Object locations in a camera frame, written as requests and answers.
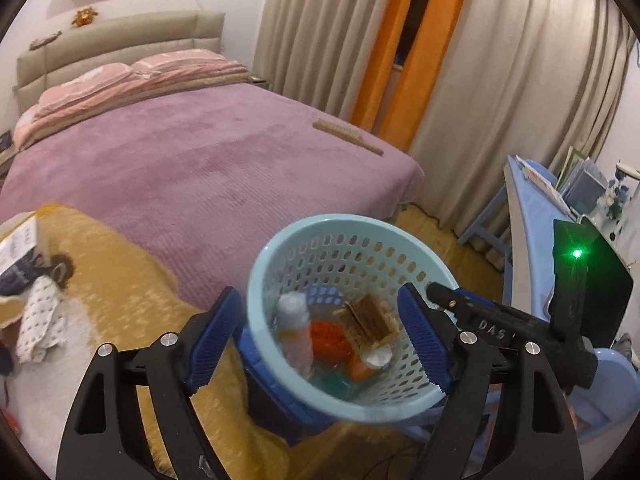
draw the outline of beige curtain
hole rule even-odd
[[[267,0],[254,73],[274,92],[345,120],[388,0]]]
[[[633,42],[613,0],[465,0],[410,149],[426,175],[417,203],[460,234],[507,155],[552,171],[571,145],[597,155]]]

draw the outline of beige headboard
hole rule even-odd
[[[133,64],[153,54],[187,48],[220,53],[224,22],[221,12],[178,10],[96,21],[64,32],[18,58],[15,95],[20,113],[36,104],[47,88],[105,63]]]

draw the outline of plastic basket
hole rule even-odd
[[[343,296],[348,300],[372,292],[386,300],[397,317],[397,292],[405,282],[413,282],[422,294],[428,282],[458,286],[430,248],[392,225],[354,215],[315,216],[295,222],[262,249],[250,275],[248,319],[258,352],[282,386],[331,416],[395,424],[418,415],[444,394],[429,382],[404,329],[394,343],[390,367],[348,402],[303,379],[286,362],[271,332],[273,310],[284,292],[306,292],[329,313],[342,303]]]

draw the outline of white bottle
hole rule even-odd
[[[314,349],[306,296],[302,292],[283,294],[276,306],[278,339],[285,359],[305,379],[311,375]]]

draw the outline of wall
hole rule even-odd
[[[224,54],[251,67],[265,0],[27,0],[0,43],[0,132],[12,128],[17,106],[12,87],[16,84],[15,60],[31,41],[57,30],[67,30],[73,14],[94,5],[97,20],[157,10],[204,8],[226,13]]]

